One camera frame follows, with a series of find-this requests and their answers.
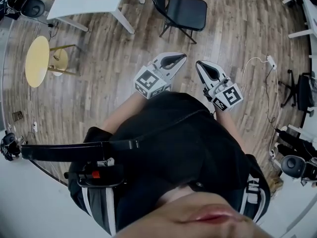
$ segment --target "black shirt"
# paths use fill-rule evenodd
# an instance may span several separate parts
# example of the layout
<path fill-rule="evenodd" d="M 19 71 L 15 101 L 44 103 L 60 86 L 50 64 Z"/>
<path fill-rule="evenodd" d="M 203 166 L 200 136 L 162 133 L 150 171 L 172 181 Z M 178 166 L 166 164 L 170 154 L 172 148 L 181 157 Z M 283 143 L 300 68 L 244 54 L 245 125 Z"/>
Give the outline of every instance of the black shirt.
<path fill-rule="evenodd" d="M 140 148 L 119 152 L 115 159 L 124 165 L 128 181 L 114 190 L 117 230 L 150 213 L 162 195 L 184 184 L 219 194 L 239 211 L 249 174 L 263 177 L 255 158 L 245 155 L 208 109 L 188 94 L 159 94 L 114 135 L 93 127 L 84 142 L 124 139 L 138 139 Z M 70 171 L 84 165 L 72 163 Z M 69 181 L 69 190 L 86 211 L 75 180 Z"/>

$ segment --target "black strap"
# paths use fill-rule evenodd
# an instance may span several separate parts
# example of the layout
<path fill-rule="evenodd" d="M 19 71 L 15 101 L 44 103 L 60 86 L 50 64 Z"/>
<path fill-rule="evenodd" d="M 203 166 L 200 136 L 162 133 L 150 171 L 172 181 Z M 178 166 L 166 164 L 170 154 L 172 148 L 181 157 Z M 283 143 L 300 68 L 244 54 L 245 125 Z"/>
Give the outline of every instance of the black strap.
<path fill-rule="evenodd" d="M 105 161 L 114 152 L 139 148 L 137 140 L 104 141 L 73 145 L 22 145 L 22 157 L 26 160 L 54 162 Z"/>

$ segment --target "power adapter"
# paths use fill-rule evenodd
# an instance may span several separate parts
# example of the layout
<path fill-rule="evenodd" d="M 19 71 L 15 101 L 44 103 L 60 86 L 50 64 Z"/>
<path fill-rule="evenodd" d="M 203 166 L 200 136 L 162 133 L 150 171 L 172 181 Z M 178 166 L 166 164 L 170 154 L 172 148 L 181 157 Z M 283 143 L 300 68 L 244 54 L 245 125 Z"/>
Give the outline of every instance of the power adapter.
<path fill-rule="evenodd" d="M 271 65 L 271 67 L 273 68 L 273 69 L 276 69 L 276 63 L 274 62 L 274 60 L 273 60 L 273 57 L 272 56 L 267 56 L 267 60 L 268 60 L 268 63 Z"/>

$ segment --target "yellow stool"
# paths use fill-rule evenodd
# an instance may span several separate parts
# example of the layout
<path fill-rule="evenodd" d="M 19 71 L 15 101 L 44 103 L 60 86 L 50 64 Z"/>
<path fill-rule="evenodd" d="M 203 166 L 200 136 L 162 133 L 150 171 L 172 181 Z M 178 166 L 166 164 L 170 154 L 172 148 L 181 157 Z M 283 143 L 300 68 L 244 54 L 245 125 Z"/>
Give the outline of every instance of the yellow stool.
<path fill-rule="evenodd" d="M 50 49 L 46 37 L 39 36 L 36 38 L 29 48 L 25 61 L 25 75 L 29 85 L 34 88 L 39 87 L 48 70 L 52 71 L 55 76 L 62 74 L 78 76 L 76 73 L 66 71 L 68 55 L 64 48 L 74 46 L 72 44 Z M 56 51 L 51 59 L 51 64 L 50 51 Z"/>

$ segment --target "black folding chair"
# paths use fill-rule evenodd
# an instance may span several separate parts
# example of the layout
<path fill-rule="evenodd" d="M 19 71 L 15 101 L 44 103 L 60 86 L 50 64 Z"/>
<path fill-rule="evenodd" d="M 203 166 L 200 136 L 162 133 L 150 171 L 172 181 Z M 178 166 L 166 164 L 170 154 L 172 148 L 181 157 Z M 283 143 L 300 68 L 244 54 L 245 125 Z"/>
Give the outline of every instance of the black folding chair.
<path fill-rule="evenodd" d="M 153 0 L 156 9 L 165 17 L 164 30 L 160 37 L 169 27 L 177 27 L 195 44 L 192 38 L 193 31 L 203 31 L 206 25 L 207 4 L 203 0 L 169 0 L 165 6 L 165 0 Z M 191 35 L 184 29 L 191 30 Z"/>

